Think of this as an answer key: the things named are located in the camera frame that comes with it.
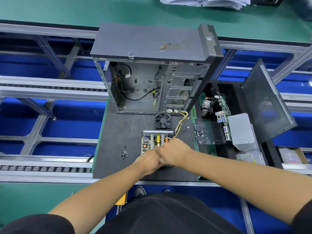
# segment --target black shirt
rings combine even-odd
[[[312,200],[295,216],[294,234],[312,233]],[[12,221],[0,234],[74,234],[72,224],[52,214],[30,215]],[[161,234],[241,234],[200,200],[174,193],[160,193],[135,198],[122,211],[105,223],[96,234],[161,233]]]

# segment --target yellow object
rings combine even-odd
[[[125,205],[126,203],[126,198],[127,198],[127,193],[125,193],[120,200],[117,201],[117,203],[115,205]]]

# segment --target person's left hand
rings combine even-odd
[[[142,169],[143,175],[149,175],[155,172],[158,168],[163,166],[159,161],[160,155],[155,149],[149,149],[139,156],[134,163],[137,163]]]

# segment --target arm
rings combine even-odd
[[[176,138],[156,150],[162,163],[205,177],[288,224],[312,199],[312,178],[302,174],[200,153]]]
[[[56,214],[69,220],[75,234],[90,233],[138,180],[161,167],[159,158],[154,150],[145,152],[127,168],[75,193],[49,214]]]

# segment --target black fan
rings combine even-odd
[[[171,116],[168,113],[156,114],[156,129],[171,129]]]

